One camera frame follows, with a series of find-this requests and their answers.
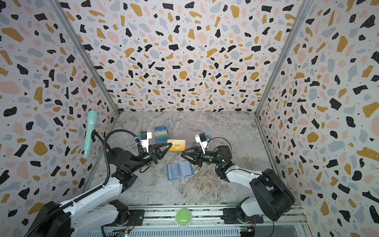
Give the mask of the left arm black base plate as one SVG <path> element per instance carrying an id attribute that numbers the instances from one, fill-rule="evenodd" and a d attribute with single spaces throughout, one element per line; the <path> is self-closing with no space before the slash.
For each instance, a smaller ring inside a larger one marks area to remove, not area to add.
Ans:
<path id="1" fill-rule="evenodd" d="M 114 222 L 105 225 L 106 227 L 137 227 L 142 226 L 144 220 L 145 210 L 143 209 L 133 209 L 133 210 L 124 210 L 117 215 Z"/>

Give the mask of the blue leather card holder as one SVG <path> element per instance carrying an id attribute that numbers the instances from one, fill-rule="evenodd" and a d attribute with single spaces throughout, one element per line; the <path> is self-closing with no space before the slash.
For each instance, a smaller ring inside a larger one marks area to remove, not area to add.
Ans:
<path id="1" fill-rule="evenodd" d="M 182 161 L 166 166 L 167 179 L 169 181 L 190 177 L 194 175 L 193 166 L 189 161 Z"/>

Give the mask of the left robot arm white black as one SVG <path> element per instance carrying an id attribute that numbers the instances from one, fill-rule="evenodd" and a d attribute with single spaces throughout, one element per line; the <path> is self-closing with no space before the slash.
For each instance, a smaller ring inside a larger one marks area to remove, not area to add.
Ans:
<path id="1" fill-rule="evenodd" d="M 98 210 L 95 208 L 129 189 L 137 179 L 134 172 L 150 163 L 158 163 L 171 147 L 172 143 L 154 144 L 138 156 L 122 148 L 111 149 L 108 155 L 116 171 L 105 184 L 61 203 L 48 202 L 41 208 L 25 236 L 81 237 L 117 219 L 125 222 L 128 207 L 118 200 L 112 200 Z"/>

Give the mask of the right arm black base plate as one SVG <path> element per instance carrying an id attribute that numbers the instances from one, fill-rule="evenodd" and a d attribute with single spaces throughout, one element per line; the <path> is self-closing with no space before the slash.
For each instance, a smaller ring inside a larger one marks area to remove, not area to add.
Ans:
<path id="1" fill-rule="evenodd" d="M 264 222 L 261 215 L 246 216 L 240 209 L 234 208 L 224 208 L 223 215 L 221 219 L 224 220 L 225 224 L 262 224 Z"/>

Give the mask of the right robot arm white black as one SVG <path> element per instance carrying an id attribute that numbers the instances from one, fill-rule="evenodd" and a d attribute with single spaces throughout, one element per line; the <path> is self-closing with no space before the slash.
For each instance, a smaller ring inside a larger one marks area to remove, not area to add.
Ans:
<path id="1" fill-rule="evenodd" d="M 272 169 L 252 171 L 238 167 L 232 162 L 229 146 L 218 146 L 214 151 L 195 146 L 184 150 L 181 157 L 196 166 L 214 164 L 219 179 L 251 188 L 254 196 L 245 198 L 235 208 L 234 219 L 240 223 L 247 224 L 256 215 L 277 221 L 295 203 L 291 191 Z"/>

